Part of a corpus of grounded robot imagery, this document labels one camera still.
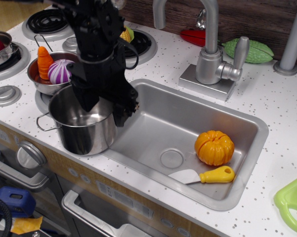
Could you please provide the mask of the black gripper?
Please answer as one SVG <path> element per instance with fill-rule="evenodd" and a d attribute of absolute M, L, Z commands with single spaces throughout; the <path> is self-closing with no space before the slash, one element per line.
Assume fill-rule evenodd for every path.
<path fill-rule="evenodd" d="M 137 109 L 138 92 L 126 80 L 126 57 L 124 48 L 115 48 L 112 54 L 101 61 L 79 62 L 68 65 L 71 72 L 73 92 L 81 107 L 89 112 L 104 98 L 113 103 L 113 118 L 117 127 Z"/>

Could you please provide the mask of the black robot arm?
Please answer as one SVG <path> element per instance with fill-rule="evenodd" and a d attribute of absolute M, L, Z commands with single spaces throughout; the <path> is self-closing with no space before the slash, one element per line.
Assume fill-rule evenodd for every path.
<path fill-rule="evenodd" d="M 125 47 L 120 37 L 124 18 L 109 0 L 52 0 L 60 9 L 78 43 L 78 59 L 68 65 L 71 84 L 82 108 L 89 112 L 100 98 L 113 104 L 116 126 L 122 127 L 138 105 L 137 91 L 125 78 Z"/>

